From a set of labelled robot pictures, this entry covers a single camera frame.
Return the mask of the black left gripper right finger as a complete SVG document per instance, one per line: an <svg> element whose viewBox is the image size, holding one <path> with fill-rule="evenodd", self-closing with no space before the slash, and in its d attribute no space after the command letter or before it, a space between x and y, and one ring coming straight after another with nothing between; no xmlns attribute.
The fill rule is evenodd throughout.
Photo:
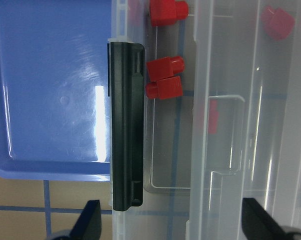
<svg viewBox="0 0 301 240"><path fill-rule="evenodd" d="M286 233L255 198L243 198L241 228L247 240L285 240Z"/></svg>

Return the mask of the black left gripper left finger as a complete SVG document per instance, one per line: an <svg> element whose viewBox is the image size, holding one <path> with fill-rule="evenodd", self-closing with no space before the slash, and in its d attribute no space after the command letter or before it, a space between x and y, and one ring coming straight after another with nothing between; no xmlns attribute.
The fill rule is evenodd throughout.
<svg viewBox="0 0 301 240"><path fill-rule="evenodd" d="M99 200L89 200L70 231L71 240L99 240L102 235L102 214Z"/></svg>

